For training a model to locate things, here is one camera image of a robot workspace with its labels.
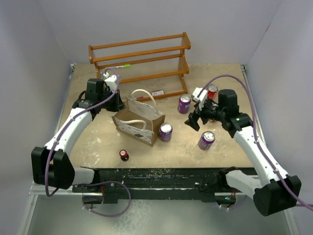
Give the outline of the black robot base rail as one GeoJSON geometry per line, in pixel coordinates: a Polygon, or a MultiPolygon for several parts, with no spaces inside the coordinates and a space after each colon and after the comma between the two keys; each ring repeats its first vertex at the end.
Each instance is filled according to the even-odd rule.
{"type": "Polygon", "coordinates": [[[91,187],[73,186],[75,193],[104,193],[104,203],[119,199],[200,200],[233,189],[222,181],[221,168],[97,168],[91,187]]]}

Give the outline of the red cola can back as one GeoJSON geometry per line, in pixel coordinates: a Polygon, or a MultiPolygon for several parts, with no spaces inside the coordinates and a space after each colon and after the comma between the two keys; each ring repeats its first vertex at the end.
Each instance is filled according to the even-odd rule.
{"type": "Polygon", "coordinates": [[[210,84],[207,87],[207,98],[211,100],[215,100],[217,94],[218,94],[218,87],[214,84],[210,84]]]}

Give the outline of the orange wooden rack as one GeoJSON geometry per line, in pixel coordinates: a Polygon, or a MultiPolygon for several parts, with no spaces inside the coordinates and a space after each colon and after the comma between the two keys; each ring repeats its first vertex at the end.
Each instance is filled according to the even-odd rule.
{"type": "Polygon", "coordinates": [[[189,73],[189,66],[186,62],[185,51],[191,48],[191,42],[186,32],[175,35],[153,37],[140,40],[92,46],[89,45],[89,62],[95,66],[96,76],[100,78],[104,69],[108,66],[119,66],[131,64],[132,71],[127,71],[122,77],[122,84],[142,82],[145,80],[166,78],[177,76],[182,90],[157,96],[157,99],[168,98],[188,93],[184,75],[189,73]],[[97,50],[117,49],[122,47],[141,47],[148,43],[158,43],[161,45],[165,41],[178,40],[175,44],[163,47],[152,47],[151,49],[133,52],[121,51],[116,55],[97,56],[97,50]]]}

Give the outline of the green-capped marker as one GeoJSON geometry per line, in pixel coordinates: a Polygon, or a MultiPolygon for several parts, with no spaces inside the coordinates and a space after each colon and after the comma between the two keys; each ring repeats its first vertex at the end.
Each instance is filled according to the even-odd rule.
{"type": "Polygon", "coordinates": [[[131,64],[124,64],[124,65],[119,65],[119,66],[108,66],[105,69],[118,69],[118,68],[129,68],[131,64]]]}

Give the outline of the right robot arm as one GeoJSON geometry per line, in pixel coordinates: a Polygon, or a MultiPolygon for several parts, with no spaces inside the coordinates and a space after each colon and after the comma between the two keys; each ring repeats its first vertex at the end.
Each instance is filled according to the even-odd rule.
{"type": "Polygon", "coordinates": [[[258,212],[268,216],[295,207],[301,181],[290,176],[274,159],[256,131],[248,114],[239,111],[237,94],[234,90],[223,89],[218,92],[218,102],[207,97],[207,90],[195,88],[192,93],[195,109],[185,124],[199,131],[198,119],[206,124],[210,119],[219,121],[235,142],[242,148],[252,163],[258,178],[244,174],[236,167],[220,171],[218,188],[230,191],[232,188],[251,198],[258,212]]]}

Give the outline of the purple can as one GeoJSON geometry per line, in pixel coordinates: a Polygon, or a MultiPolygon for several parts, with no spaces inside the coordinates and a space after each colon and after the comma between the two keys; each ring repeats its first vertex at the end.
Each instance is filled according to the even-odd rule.
{"type": "Polygon", "coordinates": [[[191,97],[188,94],[183,94],[179,97],[178,112],[186,114],[191,104],[191,97]]]}
{"type": "Polygon", "coordinates": [[[205,131],[202,133],[199,141],[198,141],[198,147],[202,150],[208,150],[211,145],[215,141],[215,135],[211,131],[205,131]]]}
{"type": "Polygon", "coordinates": [[[173,128],[171,124],[164,122],[159,127],[159,138],[163,142],[168,142],[172,138],[173,128]]]}

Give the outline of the small red-capped dark bottle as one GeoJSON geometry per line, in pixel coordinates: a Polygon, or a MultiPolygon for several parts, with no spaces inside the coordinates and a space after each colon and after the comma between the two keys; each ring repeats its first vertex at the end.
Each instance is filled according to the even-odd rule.
{"type": "Polygon", "coordinates": [[[122,161],[126,162],[129,159],[129,154],[126,150],[122,149],[119,151],[119,155],[122,161]]]}

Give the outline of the canvas tote bag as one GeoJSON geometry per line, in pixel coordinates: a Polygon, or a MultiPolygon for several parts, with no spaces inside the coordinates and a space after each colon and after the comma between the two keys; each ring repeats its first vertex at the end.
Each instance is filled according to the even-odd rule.
{"type": "Polygon", "coordinates": [[[117,131],[152,147],[158,138],[159,128],[164,123],[165,117],[166,115],[157,108],[155,99],[148,91],[136,89],[131,97],[126,98],[125,108],[112,116],[112,120],[117,131]],[[153,104],[137,101],[134,97],[137,92],[146,93],[153,104]]]}

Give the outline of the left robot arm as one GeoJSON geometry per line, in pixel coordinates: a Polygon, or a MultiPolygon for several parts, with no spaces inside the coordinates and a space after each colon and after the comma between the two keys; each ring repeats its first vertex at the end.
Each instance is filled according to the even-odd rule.
{"type": "Polygon", "coordinates": [[[101,110],[118,112],[124,109],[119,92],[119,78],[111,75],[105,80],[89,79],[87,87],[73,103],[70,114],[55,136],[43,147],[31,152],[34,183],[46,188],[67,189],[84,185],[90,191],[99,190],[101,181],[95,170],[74,167],[70,154],[83,131],[101,110]]]}

